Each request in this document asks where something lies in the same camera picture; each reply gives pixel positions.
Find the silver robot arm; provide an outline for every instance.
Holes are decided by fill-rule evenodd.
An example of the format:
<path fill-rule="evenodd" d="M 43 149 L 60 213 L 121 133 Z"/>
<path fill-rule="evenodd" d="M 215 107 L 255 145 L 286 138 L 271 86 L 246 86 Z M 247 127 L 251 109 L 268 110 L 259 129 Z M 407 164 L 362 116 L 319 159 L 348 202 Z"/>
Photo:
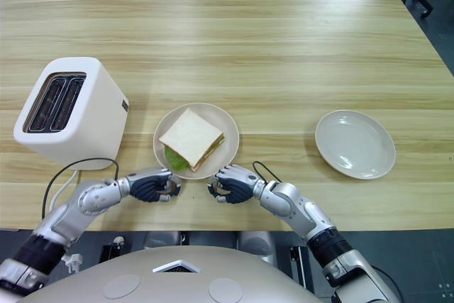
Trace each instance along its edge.
<path fill-rule="evenodd" d="M 329 284 L 337 287 L 333 303 L 399 302 L 325 212 L 294 185 L 266 183 L 243 167 L 229 165 L 210 179 L 208 188 L 218 202 L 239 203 L 254 197 L 262 207 L 288 223 L 306 241 Z M 218 188 L 230 192 L 219 194 Z"/>
<path fill-rule="evenodd" d="M 169 170 L 148 168 L 117 180 L 81 182 L 65 203 L 53 209 L 14 257 L 0 265 L 0 302 L 16 302 L 48 281 L 48 275 L 90 223 L 131 195 L 145 202 L 166 202 L 181 182 Z"/>

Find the chair leg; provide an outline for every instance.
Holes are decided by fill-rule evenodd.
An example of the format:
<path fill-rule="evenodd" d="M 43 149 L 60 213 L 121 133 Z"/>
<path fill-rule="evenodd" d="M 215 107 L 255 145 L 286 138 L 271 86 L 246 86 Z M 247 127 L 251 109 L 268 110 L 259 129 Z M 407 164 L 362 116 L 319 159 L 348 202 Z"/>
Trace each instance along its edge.
<path fill-rule="evenodd" d="M 427 1 L 427 0 L 416 0 L 417 2 L 419 2 L 422 6 L 424 6 L 426 8 L 426 11 L 424 11 L 422 14 L 421 14 L 421 17 L 422 18 L 425 18 L 427 17 L 429 14 L 431 14 L 432 10 L 433 10 L 433 7 L 432 5 L 430 5 L 430 3 Z"/>

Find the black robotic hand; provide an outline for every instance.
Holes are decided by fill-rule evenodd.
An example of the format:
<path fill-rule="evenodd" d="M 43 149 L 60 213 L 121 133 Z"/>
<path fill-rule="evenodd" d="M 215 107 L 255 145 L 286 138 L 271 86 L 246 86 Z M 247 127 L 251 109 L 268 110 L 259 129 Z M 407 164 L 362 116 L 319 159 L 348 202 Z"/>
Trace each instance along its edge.
<path fill-rule="evenodd" d="M 181 181 L 167 168 L 153 167 L 126 176 L 130 195 L 143 202 L 168 202 L 177 196 Z"/>
<path fill-rule="evenodd" d="M 238 204 L 253 196 L 254 188 L 259 182 L 263 182 L 263 180 L 254 172 L 238 165 L 228 165 L 211 177 L 207 186 L 211 195 L 218 202 Z M 229 191 L 229 193 L 220 194 L 218 189 Z"/>

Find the lettuce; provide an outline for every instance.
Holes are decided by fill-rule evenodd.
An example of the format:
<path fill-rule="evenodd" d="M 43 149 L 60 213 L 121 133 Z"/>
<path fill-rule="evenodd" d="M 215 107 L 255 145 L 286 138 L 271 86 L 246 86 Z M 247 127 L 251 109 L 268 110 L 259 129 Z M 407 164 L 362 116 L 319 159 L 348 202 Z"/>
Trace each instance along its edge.
<path fill-rule="evenodd" d="M 189 168 L 189 163 L 166 145 L 164 146 L 164 155 L 174 170 L 186 170 Z"/>

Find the black cable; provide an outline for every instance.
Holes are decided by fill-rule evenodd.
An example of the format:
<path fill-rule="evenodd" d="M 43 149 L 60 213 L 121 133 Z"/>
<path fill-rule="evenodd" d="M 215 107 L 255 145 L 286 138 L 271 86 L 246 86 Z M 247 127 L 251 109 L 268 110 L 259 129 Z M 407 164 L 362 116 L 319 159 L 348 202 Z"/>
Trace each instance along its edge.
<path fill-rule="evenodd" d="M 267 184 L 268 181 L 267 181 L 267 180 L 265 179 L 265 177 L 264 177 L 263 175 L 261 175 L 260 172 L 257 170 L 257 168 L 256 168 L 256 166 L 255 166 L 256 163 L 258 163 L 260 166 L 262 166 L 263 168 L 265 168 L 265 169 L 266 169 L 266 170 L 267 170 L 267 171 L 268 171 L 268 172 L 269 172 L 277 181 L 282 182 L 282 181 L 280 180 L 280 178 L 278 178 L 278 177 L 276 176 L 275 173 L 273 173 L 267 166 L 265 166 L 265 164 L 263 164 L 263 163 L 260 162 L 260 161 L 254 161 L 254 162 L 253 162 L 254 172 L 257 173 L 257 175 L 258 175 L 259 177 L 261 177 L 263 181 L 265 181 L 265 184 Z"/>
<path fill-rule="evenodd" d="M 383 271 L 382 269 L 380 268 L 377 268 L 376 266 L 374 265 L 371 265 L 373 269 L 375 269 L 376 271 L 382 273 L 383 275 L 385 275 L 386 277 L 388 277 L 388 279 L 391 281 L 391 283 L 394 285 L 394 287 L 396 288 L 397 292 L 399 293 L 399 298 L 400 298 L 400 302 L 401 303 L 405 303 L 405 299 L 404 299 L 404 295 L 402 294 L 402 291 L 400 290 L 399 286 L 397 285 L 396 281 L 392 279 L 392 277 L 390 275 L 388 275 L 385 271 Z"/>
<path fill-rule="evenodd" d="M 41 208 L 41 219 L 44 219 L 44 217 L 45 217 L 46 202 L 48 200 L 48 195 L 49 195 L 50 188 L 52 187 L 52 184 L 54 183 L 55 179 L 57 179 L 58 176 L 60 174 L 62 174 L 65 170 L 67 170 L 69 167 L 71 167 L 73 165 L 76 165 L 77 163 L 81 163 L 81 162 L 84 162 L 84 161 L 92 161 L 92 160 L 108 160 L 108 161 L 113 162 L 115 164 L 115 166 L 116 166 L 116 169 L 115 169 L 115 180 L 118 179 L 118 172 L 120 171 L 120 166 L 118 166 L 118 163 L 114 159 L 111 159 L 111 158 L 88 158 L 88 159 L 75 161 L 73 163 L 70 163 L 67 166 L 64 166 L 61 170 L 58 171 L 57 174 L 54 175 L 54 177 L 51 179 L 51 181 L 48 184 L 48 188 L 45 189 L 44 197 L 43 197 L 43 207 Z"/>

